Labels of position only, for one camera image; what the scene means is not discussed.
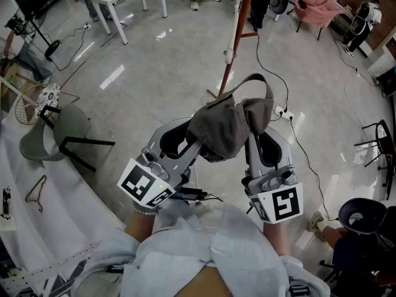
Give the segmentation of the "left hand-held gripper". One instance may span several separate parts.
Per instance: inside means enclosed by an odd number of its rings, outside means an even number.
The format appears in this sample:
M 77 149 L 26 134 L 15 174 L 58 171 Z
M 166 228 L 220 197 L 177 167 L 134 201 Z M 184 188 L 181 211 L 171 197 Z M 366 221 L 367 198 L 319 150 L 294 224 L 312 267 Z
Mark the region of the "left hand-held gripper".
M 175 119 L 159 127 L 147 147 L 130 159 L 118 187 L 141 207 L 154 209 L 176 192 L 182 174 L 200 154 L 202 144 L 193 140 L 182 151 L 191 118 Z

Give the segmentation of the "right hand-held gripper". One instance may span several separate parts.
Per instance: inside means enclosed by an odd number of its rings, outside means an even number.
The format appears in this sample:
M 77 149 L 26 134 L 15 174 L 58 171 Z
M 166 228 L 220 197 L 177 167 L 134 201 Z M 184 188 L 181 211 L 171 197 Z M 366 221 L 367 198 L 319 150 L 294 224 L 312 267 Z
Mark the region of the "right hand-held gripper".
M 249 133 L 247 162 L 251 176 L 242 179 L 252 208 L 264 223 L 277 224 L 303 214 L 303 184 L 292 167 L 286 139 L 267 127 L 256 136 Z M 263 171 L 272 171 L 265 175 Z

